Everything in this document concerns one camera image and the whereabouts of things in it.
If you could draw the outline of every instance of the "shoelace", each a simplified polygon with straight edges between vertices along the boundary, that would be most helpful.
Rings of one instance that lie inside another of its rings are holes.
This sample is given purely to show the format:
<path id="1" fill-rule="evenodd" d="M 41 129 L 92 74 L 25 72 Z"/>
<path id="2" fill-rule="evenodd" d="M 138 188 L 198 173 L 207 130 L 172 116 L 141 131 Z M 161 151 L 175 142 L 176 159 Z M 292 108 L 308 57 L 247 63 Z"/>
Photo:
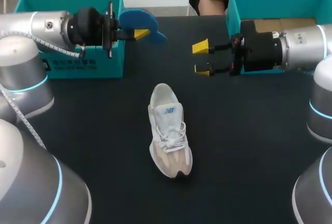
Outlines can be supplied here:
<path id="1" fill-rule="evenodd" d="M 183 124 L 183 129 L 178 129 L 175 127 L 169 127 L 165 133 L 165 135 L 162 135 L 159 128 L 157 127 L 157 132 L 160 135 L 162 140 L 166 140 L 166 141 L 162 141 L 159 143 L 159 147 L 163 148 L 163 151 L 166 153 L 172 152 L 172 151 L 177 151 L 180 149 L 183 149 L 186 147 L 186 143 L 184 141 L 184 137 L 186 134 L 186 124 L 185 122 L 181 121 L 181 124 Z M 170 132 L 177 132 L 180 134 L 179 137 L 177 138 L 169 138 L 168 135 Z"/>

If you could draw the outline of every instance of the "shoe sole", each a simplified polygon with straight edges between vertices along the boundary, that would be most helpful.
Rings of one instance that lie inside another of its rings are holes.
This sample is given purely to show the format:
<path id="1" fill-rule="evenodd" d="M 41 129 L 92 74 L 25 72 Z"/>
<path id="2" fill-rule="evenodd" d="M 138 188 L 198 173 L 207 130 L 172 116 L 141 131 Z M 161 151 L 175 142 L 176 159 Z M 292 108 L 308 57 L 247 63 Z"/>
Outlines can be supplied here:
<path id="1" fill-rule="evenodd" d="M 159 164 L 157 163 L 157 159 L 156 159 L 156 157 L 155 157 L 155 154 L 154 154 L 154 147 L 153 147 L 153 145 L 154 145 L 154 142 L 152 141 L 152 143 L 150 144 L 150 154 L 151 154 L 151 157 L 152 157 L 152 159 L 153 159 L 155 165 L 157 166 L 157 168 L 158 168 L 158 169 L 162 172 L 162 174 L 164 174 L 165 176 L 167 176 L 167 177 L 169 177 L 169 178 L 176 178 L 176 177 L 170 177 L 169 175 L 167 175 L 167 174 L 162 170 L 162 168 L 159 166 Z M 190 149 L 190 148 L 189 148 L 189 151 L 190 151 L 191 166 L 190 166 L 190 170 L 189 170 L 188 175 L 189 175 L 190 172 L 191 172 L 191 169 L 192 169 L 192 163 L 193 163 L 193 161 L 192 161 L 192 153 L 191 153 L 191 149 Z"/>

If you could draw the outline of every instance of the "shoe tongue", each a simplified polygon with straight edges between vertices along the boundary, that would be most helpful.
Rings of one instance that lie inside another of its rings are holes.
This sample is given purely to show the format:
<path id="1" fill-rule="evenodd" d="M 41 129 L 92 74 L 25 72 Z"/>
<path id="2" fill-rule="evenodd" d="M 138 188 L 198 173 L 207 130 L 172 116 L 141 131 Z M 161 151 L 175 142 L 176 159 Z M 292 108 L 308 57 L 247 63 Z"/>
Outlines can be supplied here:
<path id="1" fill-rule="evenodd" d="M 181 103 L 157 106 L 155 108 L 155 117 L 156 124 L 160 128 L 161 134 L 164 135 L 169 127 L 181 129 L 182 113 L 183 107 Z"/>

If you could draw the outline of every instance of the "cardboard box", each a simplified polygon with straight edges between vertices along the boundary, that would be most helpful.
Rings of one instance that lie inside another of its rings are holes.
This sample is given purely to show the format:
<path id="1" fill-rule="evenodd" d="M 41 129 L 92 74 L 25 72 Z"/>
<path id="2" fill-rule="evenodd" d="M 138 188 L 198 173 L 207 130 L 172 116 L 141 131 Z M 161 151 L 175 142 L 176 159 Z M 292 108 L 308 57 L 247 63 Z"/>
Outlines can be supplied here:
<path id="1" fill-rule="evenodd" d="M 229 36 L 239 33 L 241 21 L 245 20 L 254 20 L 258 32 L 331 24 L 332 0 L 229 0 L 226 15 Z"/>
<path id="2" fill-rule="evenodd" d="M 281 32 L 282 30 L 294 29 L 316 25 L 314 18 L 281 18 L 281 19 L 246 19 L 254 20 L 257 32 Z"/>

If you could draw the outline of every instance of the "robotic arm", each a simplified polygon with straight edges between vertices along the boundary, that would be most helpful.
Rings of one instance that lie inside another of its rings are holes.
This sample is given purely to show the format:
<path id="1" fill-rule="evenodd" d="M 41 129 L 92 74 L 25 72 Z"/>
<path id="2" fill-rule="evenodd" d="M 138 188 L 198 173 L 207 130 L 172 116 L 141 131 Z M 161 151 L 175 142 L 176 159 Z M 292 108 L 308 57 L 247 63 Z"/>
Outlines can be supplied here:
<path id="1" fill-rule="evenodd" d="M 332 54 L 332 24 L 284 30 L 274 38 L 272 32 L 257 33 L 254 21 L 245 21 L 241 23 L 240 33 L 233 35 L 229 44 L 211 47 L 205 40 L 193 45 L 192 51 L 194 54 L 214 53 L 229 48 L 233 60 L 228 67 L 221 69 L 213 64 L 201 64 L 196 65 L 196 72 L 213 75 L 228 71 L 234 76 L 242 71 L 271 69 L 314 71 Z"/>
<path id="2" fill-rule="evenodd" d="M 137 40 L 149 32 L 122 30 L 112 3 L 105 15 L 94 8 L 81 9 L 73 16 L 67 11 L 0 15 L 0 30 L 0 82 L 26 118 L 43 113 L 54 102 L 39 51 L 80 59 L 85 46 L 102 46 L 111 59 L 113 42 Z M 81 53 L 74 52 L 77 45 Z M 0 119 L 18 121 L 17 113 L 1 93 Z"/>
<path id="3" fill-rule="evenodd" d="M 257 33 L 253 21 L 241 23 L 239 34 L 226 45 L 209 47 L 208 40 L 193 45 L 193 53 L 213 53 L 232 49 L 233 58 L 226 68 L 213 64 L 196 65 L 205 75 L 242 71 L 300 69 L 314 71 L 307 127 L 310 134 L 332 144 L 332 24 L 284 30 L 279 37 L 271 32 Z M 292 206 L 299 224 L 332 223 L 332 149 L 328 149 L 296 181 Z"/>

